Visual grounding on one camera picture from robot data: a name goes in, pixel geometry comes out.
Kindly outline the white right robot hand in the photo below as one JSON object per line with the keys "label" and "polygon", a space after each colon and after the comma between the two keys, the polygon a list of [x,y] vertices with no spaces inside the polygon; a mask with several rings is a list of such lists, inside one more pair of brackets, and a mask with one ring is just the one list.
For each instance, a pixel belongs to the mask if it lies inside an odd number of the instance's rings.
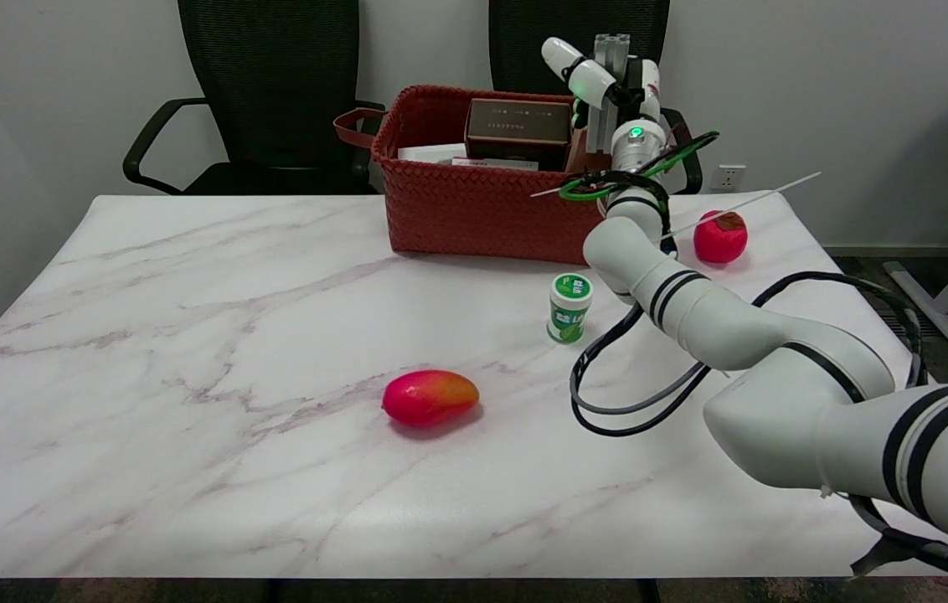
{"label": "white right robot hand", "polygon": [[615,117],[613,129],[627,127],[634,120],[658,123],[661,119],[661,76],[657,62],[628,54],[623,74],[616,75],[557,37],[544,40],[540,56],[577,100],[590,110],[595,108],[601,114]]}

